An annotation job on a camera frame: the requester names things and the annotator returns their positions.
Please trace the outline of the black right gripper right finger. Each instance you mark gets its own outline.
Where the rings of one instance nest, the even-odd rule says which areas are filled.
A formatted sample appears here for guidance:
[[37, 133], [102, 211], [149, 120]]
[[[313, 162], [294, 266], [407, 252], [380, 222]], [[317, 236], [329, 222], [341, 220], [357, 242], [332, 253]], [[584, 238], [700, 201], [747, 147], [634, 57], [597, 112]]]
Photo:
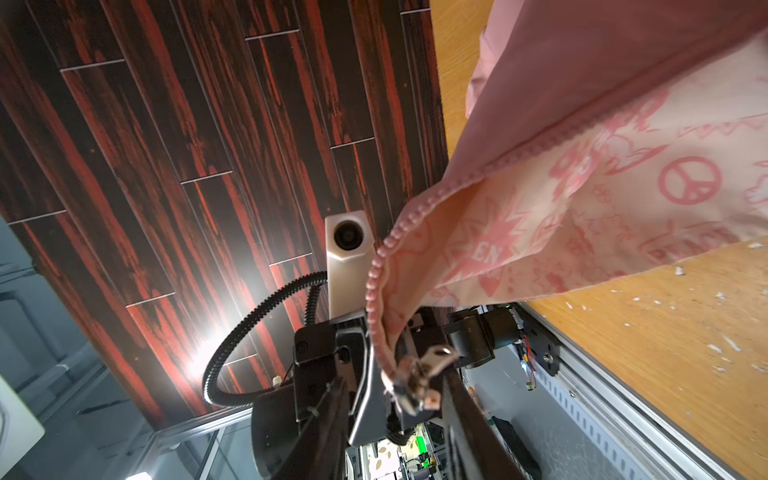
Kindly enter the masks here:
[[443, 375], [442, 420], [448, 479], [524, 479], [456, 371]]

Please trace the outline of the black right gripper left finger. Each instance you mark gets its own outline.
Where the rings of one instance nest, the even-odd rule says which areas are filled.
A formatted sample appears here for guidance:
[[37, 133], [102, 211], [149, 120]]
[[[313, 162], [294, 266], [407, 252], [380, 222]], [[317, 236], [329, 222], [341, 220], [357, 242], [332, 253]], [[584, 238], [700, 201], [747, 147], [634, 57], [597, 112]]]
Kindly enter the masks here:
[[337, 377], [327, 385], [297, 443], [273, 479], [344, 479], [350, 395]]

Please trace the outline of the pink zip-up jacket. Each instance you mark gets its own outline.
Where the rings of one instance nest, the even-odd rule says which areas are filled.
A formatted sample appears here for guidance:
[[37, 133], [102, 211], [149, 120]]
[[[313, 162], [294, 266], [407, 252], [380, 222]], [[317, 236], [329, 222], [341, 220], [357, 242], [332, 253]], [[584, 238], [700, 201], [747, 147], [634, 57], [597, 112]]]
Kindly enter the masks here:
[[500, 1], [442, 179], [372, 263], [370, 338], [398, 404], [444, 368], [397, 356], [422, 306], [582, 289], [767, 232], [763, 1]]

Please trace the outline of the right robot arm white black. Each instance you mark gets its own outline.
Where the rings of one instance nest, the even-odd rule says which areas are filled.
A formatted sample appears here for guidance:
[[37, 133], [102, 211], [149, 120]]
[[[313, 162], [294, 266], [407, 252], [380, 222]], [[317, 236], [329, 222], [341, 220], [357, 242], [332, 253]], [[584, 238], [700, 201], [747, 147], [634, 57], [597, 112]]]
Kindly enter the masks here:
[[[253, 457], [263, 477], [341, 479], [350, 467], [350, 449], [400, 442], [432, 419], [440, 420], [444, 430], [448, 478], [526, 477], [522, 456], [510, 446], [510, 428], [486, 420], [460, 375], [519, 339], [513, 309], [459, 312], [446, 325], [430, 309], [420, 309], [397, 342], [401, 367], [393, 388], [387, 389], [362, 309], [317, 320], [318, 297], [327, 283], [325, 273], [311, 273], [273, 293], [225, 338], [203, 375], [208, 403], [251, 408]], [[218, 379], [230, 354], [300, 291], [309, 298], [287, 379], [259, 392], [220, 389]]]

